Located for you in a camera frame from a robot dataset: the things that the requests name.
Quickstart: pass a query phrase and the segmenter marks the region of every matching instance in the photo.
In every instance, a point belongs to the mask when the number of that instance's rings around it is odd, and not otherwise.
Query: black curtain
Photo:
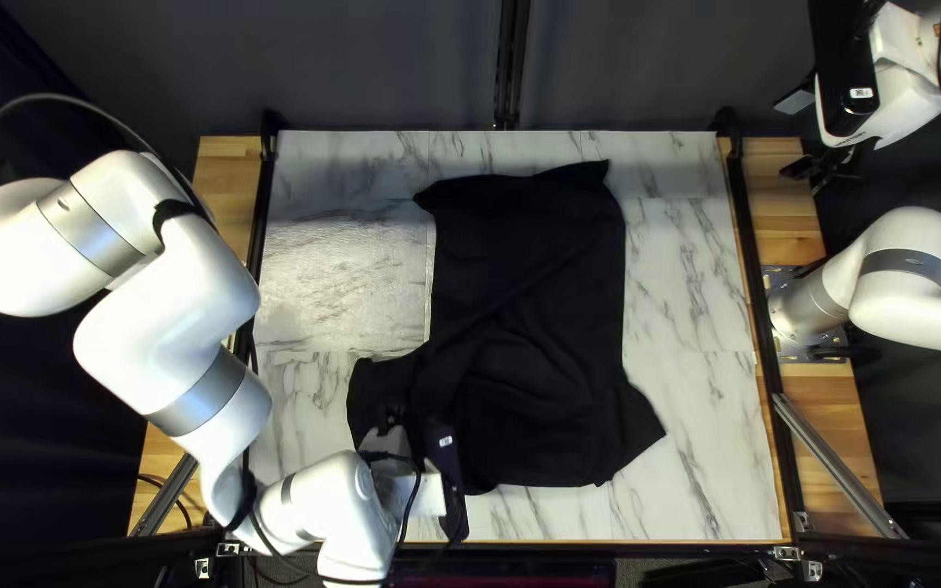
[[[0,8],[0,106],[28,92],[81,95]],[[9,116],[1,150],[18,177],[66,178],[121,146],[59,105]],[[47,318],[0,315],[0,549],[124,536],[145,422],[75,362],[95,301]]]

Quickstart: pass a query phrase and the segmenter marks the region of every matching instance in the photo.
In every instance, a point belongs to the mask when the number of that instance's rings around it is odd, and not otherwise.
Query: wooden table
[[[722,139],[719,145],[723,153],[728,151],[728,141]],[[825,254],[822,235],[807,184],[785,180],[778,174],[780,167],[801,156],[800,142],[795,138],[755,138],[747,139],[745,147],[743,165],[761,263],[803,265],[822,258]],[[246,259],[249,246],[260,168],[259,149],[258,137],[203,137],[194,169],[195,189],[216,217],[216,225],[224,241],[242,261]],[[782,376],[787,395],[804,417],[838,451],[870,492],[880,499],[851,365],[788,365],[783,366]],[[768,445],[772,449],[774,466],[778,468],[772,441],[772,415],[767,410],[765,384],[760,373],[758,390],[762,395],[761,406],[765,409]],[[808,450],[796,442],[795,446],[805,507],[817,529],[874,535],[869,523],[856,513]],[[155,426],[149,425],[140,471],[164,479],[182,454],[180,447]],[[778,471],[775,477],[783,537],[788,538],[790,524],[783,512]],[[156,490],[147,483],[137,483],[130,528],[143,514]],[[205,509],[197,473],[185,488],[181,501],[194,524],[199,524]],[[184,527],[183,517],[173,509],[159,532]]]

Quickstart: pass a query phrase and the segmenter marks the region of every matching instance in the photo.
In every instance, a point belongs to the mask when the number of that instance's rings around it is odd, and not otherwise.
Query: black t-shirt
[[[458,439],[467,494],[498,483],[601,485],[664,430],[622,363],[624,224],[608,161],[532,177],[436,182],[415,202],[437,225],[430,340],[359,360],[347,396],[356,446],[427,419]]]

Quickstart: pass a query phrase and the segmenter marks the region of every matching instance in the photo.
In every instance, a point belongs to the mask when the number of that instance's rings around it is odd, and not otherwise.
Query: robotic arm
[[[801,344],[851,320],[878,337],[941,350],[940,213],[886,213],[822,267],[773,292],[768,309],[776,332]]]
[[[126,151],[69,181],[1,186],[0,313],[46,316],[112,289],[78,327],[75,358],[199,461],[206,507],[227,524],[242,502],[236,459],[271,399],[221,345],[259,307],[256,284],[193,210],[157,160]],[[357,453],[334,454],[264,488],[254,513],[283,554],[324,540],[323,578],[381,580],[411,488],[408,470],[377,470],[374,481]],[[268,554],[249,517],[233,532]]]

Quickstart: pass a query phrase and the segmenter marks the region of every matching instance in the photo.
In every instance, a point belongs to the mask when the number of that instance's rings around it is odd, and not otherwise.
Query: marble surface
[[[425,340],[434,225],[411,197],[466,175],[608,158],[627,226],[624,367],[668,435],[602,487],[467,498],[470,540],[780,537],[724,176],[709,133],[283,132],[256,317],[274,400],[251,450],[263,482],[352,447],[359,357]],[[440,541],[413,520],[410,541]]]

